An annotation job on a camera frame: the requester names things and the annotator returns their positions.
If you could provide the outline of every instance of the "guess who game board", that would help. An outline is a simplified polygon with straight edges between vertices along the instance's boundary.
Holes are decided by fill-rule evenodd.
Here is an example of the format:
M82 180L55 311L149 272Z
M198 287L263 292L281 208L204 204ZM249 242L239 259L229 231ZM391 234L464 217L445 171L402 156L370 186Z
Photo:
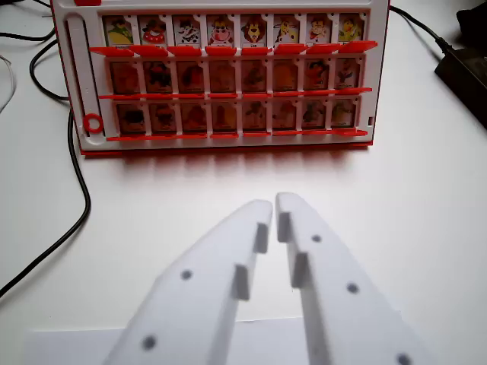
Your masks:
M372 144L388 0L199 3L53 0L84 154Z

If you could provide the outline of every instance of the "white cable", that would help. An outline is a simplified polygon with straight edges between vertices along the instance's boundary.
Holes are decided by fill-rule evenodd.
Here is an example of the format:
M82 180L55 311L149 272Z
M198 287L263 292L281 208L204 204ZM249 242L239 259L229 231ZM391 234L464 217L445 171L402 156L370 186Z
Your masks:
M1 113L2 110L7 106L7 104L10 103L10 100L12 99L12 97L15 94L15 88L16 88L17 85L16 85L16 82L15 82L14 70L12 70L12 67L11 67L11 62L8 61L2 55L0 55L0 59L3 62L5 62L5 64L7 65L7 68L8 68L8 72L10 72L10 94L8 95L7 100L0 106L0 113Z

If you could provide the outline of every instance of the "white desk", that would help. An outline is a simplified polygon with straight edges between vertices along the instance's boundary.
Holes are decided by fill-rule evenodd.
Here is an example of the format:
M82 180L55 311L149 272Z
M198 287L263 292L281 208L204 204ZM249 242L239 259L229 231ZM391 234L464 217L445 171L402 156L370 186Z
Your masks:
M393 5L453 42L456 11L480 2ZM46 34L46 11L29 1L1 7L0 30ZM0 115L0 285L57 240L84 204L66 145L68 109L43 96L28 74L40 48L0 39L18 76L18 91ZM286 190L314 204L438 363L484 363L487 132L436 77L437 63L391 14L375 142L364 151L81 158L90 219L0 301L0 363L21 364L31 329L124 326L156 275L204 232L244 202ZM57 56L37 72L65 94ZM3 86L6 68L0 74ZM269 253L257 262L252 300L240 305L238 318L300 313L285 247L273 231Z

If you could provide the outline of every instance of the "black cable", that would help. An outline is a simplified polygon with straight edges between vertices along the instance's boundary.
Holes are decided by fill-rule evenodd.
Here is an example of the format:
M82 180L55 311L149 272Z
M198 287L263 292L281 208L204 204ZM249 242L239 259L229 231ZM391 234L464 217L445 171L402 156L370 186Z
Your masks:
M2 33L0 32L0 37L5 37L5 38L14 38L15 40L30 40L32 42L43 42L48 40L50 37L52 37L56 32L51 30L48 34L45 36L23 36L21 34L14 34L14 33Z
M42 2L42 1L40 1L40 0L34 0L34 1L35 1L37 4L41 4L41 5L44 5L44 6L48 7L49 9L51 8L51 5L46 4L45 2Z
M41 57L42 54L44 54L53 44L55 44L56 41L51 42L47 47L44 49L41 49L41 51L34 57L35 60L38 60L39 57ZM33 73L33 69L35 68L35 62L30 63L30 69L31 73L30 76L36 83L36 85L41 89L42 92L44 92L47 96L49 97L54 97L57 100L67 100L68 98L66 97L60 97L59 95L56 95L50 91L48 91L46 88L44 88L42 85L39 84L39 81L36 79L35 74ZM81 169L79 168L78 165L78 160L76 158L76 152L75 152L75 144L73 142L73 125L75 124L74 118L73 118L73 112L72 110L69 110L69 117L68 117L68 149L69 149L69 156L71 157L71 162L73 163L73 168L75 169L75 174L76 177L78 178L79 185L81 187L81 191L83 192L84 196L84 210L83 213L81 214L80 218L76 221L73 226L62 235L61 238L59 238L51 247L49 247L46 251L44 251L42 254L40 254L35 260L33 260L20 274L18 274L15 278L10 280L2 289L0 289L0 298L2 298L6 293L12 289L16 284L19 283L23 278L25 278L36 266L38 266L44 259L46 259L51 253L56 251L81 225L87 220L88 215L90 214L91 210L91 198L90 198L90 193L88 191L88 188L86 186L86 183L84 182L83 179L83 174L81 173Z
M56 100L69 100L68 97L62 97L61 95L58 95L58 94L54 94L51 90L47 90L43 85L40 84L40 82L37 80L37 77L34 73L34 69L36 68L36 63L37 63L37 60L44 54L46 53L52 46L54 46L55 44L58 43L58 40L53 40L51 43L49 43L47 46L45 46L44 48L42 48L39 53L37 53L32 61L30 61L30 64L29 64L29 73L30 73L30 77L32 78L32 81L35 83L35 85L39 88L39 90L41 90L45 95L47 95L48 97L52 98L52 99L56 99Z
M410 13L407 13L403 9L399 9L399 8L392 6L392 5L389 7L389 9L391 11L394 11L395 13L405 17L411 23L416 24L418 27L420 27L421 29L426 31L430 36L432 36L434 38L434 40L440 46L443 53L450 52L451 50L453 50L453 47L446 40L444 40L443 38L438 36L433 30L431 30L430 27L427 27L426 25L424 25L421 21L419 21L418 19L413 17Z

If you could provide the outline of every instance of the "cartoon character picture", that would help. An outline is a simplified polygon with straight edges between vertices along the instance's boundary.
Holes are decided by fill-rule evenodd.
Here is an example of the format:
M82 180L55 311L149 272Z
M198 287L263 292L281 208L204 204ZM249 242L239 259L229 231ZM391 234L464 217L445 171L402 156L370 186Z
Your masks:
M144 112L134 104L118 104L116 114L119 117L121 134L145 133Z
M201 47L199 23L192 15L174 15L173 28L176 46Z
M357 87L358 67L355 59L337 59L335 89Z
M166 24L158 15L140 15L138 24L142 44L166 44Z
M230 103L213 104L212 112L214 132L237 131L237 111Z
M206 132L206 111L197 103L181 104L184 132Z
M209 46L234 46L234 24L226 15L209 15L206 24Z
M274 15L274 44L298 43L299 21L293 15Z
M148 93L172 93L170 69L159 61L144 62L145 88Z
M266 130L266 108L260 101L243 104L242 127L244 132Z
M242 67L242 91L244 93L262 93L266 91L267 69L262 61L244 60Z
M350 99L335 100L332 109L332 127L353 127L355 105Z
M203 69L195 61L178 62L177 75L180 93L202 93Z
M176 133L174 110L169 104L150 104L152 133Z
M339 42L361 40L364 29L364 21L358 14L340 14Z
M304 89L316 90L328 88L329 66L322 59L307 59L304 72Z
M229 61L210 61L210 90L212 93L235 92L235 69Z
M272 128L277 130L296 128L296 107L291 101L274 102L272 105Z
M293 91L298 87L298 67L290 59L274 61L274 91Z
M302 129L322 129L325 127L325 107L319 100L304 102Z
M259 14L241 15L242 48L265 47L267 44L266 22Z
M137 94L138 86L137 69L130 62L110 63L112 85L114 94Z
M132 25L120 16L103 17L108 46L124 46L134 43Z
M306 23L306 44L312 46L317 43L329 43L331 35L331 21L325 14L309 14Z

